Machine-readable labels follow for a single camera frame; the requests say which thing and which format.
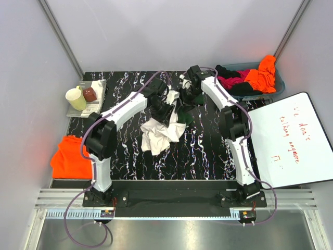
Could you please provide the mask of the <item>white green Charlie Brown t-shirt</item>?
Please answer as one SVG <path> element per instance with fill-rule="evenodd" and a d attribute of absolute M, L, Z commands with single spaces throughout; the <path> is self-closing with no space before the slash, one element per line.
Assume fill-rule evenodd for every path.
<path fill-rule="evenodd" d="M 186 127 L 194 121 L 193 116 L 189 112 L 199 105 L 203 105 L 202 96 L 195 100 L 193 106 L 181 106 L 179 109 L 173 109 L 168 126 L 153 118 L 141 125 L 140 129 L 143 133 L 142 151 L 150 151 L 153 156 L 157 156 L 167 149 L 171 143 L 179 142 Z"/>

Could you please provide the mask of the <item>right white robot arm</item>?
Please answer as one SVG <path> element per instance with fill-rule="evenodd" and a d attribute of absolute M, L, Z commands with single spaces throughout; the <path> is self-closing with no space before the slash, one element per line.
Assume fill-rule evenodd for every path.
<path fill-rule="evenodd" d="M 233 98 L 218 82 L 218 72 L 213 68 L 190 67 L 180 75 L 182 86 L 180 105 L 186 108 L 196 106 L 196 99 L 206 94 L 220 111 L 220 133 L 229 146 L 236 169 L 239 185 L 234 198 L 241 206 L 249 206 L 260 194 L 260 184 L 253 172 L 248 150 L 248 138 L 252 133 L 252 121 L 245 102 Z"/>

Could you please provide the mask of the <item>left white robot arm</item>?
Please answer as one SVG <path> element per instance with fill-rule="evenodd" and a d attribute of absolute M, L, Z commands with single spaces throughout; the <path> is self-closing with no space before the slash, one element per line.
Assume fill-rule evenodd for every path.
<path fill-rule="evenodd" d="M 150 109 L 151 116 L 165 126 L 170 123 L 174 101 L 179 92 L 165 82 L 153 78 L 126 99 L 101 114 L 92 113 L 88 117 L 89 128 L 82 139 L 82 148 L 88 155 L 83 158 L 91 161 L 91 186 L 85 191 L 86 199 L 107 206 L 112 201 L 112 179 L 110 175 L 111 156 L 117 148 L 117 131 L 137 113 Z"/>

